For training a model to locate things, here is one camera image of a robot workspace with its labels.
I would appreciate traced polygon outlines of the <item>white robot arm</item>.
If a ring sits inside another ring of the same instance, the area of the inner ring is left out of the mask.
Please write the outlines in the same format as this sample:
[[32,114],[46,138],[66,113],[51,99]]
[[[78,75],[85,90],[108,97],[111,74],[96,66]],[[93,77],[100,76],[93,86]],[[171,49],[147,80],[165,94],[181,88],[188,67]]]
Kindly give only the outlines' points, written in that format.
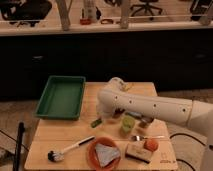
[[111,117],[116,109],[170,122],[207,137],[200,171],[213,171],[213,104],[180,98],[143,96],[125,91],[119,77],[110,79],[97,94],[97,110]]

